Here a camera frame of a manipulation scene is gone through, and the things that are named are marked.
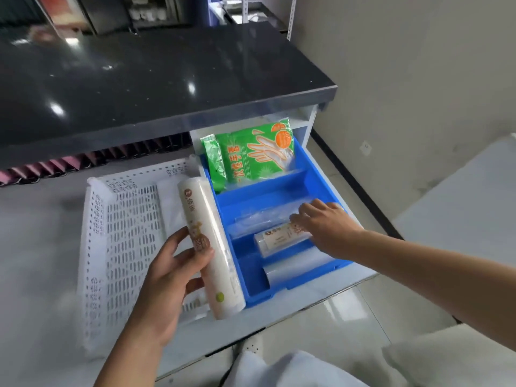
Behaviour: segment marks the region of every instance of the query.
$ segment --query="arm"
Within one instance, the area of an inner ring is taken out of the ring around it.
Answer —
[[[515,268],[366,231],[338,204],[314,200],[299,213],[291,220],[312,234],[321,251],[396,280],[516,350]]]
[[[152,261],[138,300],[94,387],[152,387],[162,351],[172,339],[183,299],[203,286],[190,279],[213,257],[185,250],[174,258],[178,243],[188,235],[186,227],[165,242]]]

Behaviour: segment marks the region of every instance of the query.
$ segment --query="right hand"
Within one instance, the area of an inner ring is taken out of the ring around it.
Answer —
[[[339,259],[347,258],[352,240],[365,231],[334,202],[304,203],[299,207],[299,214],[291,215],[290,220],[312,234],[311,239],[319,250]]]

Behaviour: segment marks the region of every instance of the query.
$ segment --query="baseboard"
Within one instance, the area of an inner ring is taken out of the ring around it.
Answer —
[[[319,145],[322,151],[328,156],[328,159],[332,162],[332,164],[337,168],[339,173],[344,177],[346,182],[352,187],[353,191],[358,195],[362,203],[369,209],[373,217],[378,221],[378,223],[382,226],[385,233],[390,237],[394,237],[396,239],[403,240],[403,237],[399,234],[397,229],[392,225],[387,216],[380,210],[378,205],[372,200],[372,198],[367,194],[364,188],[358,183],[358,181],[354,178],[354,176],[350,173],[350,171],[346,168],[343,162],[333,153],[330,147],[325,143],[319,134],[312,129],[310,136],[314,139],[314,141]]]

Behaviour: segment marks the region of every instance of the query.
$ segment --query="electrical outlet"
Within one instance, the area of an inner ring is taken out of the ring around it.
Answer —
[[[372,146],[370,146],[367,141],[364,141],[362,145],[360,145],[360,150],[362,151],[364,156],[369,156],[371,155]]]

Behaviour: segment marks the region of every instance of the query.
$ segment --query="black countertop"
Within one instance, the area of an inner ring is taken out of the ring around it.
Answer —
[[[267,22],[28,41],[0,32],[0,169],[326,103]]]

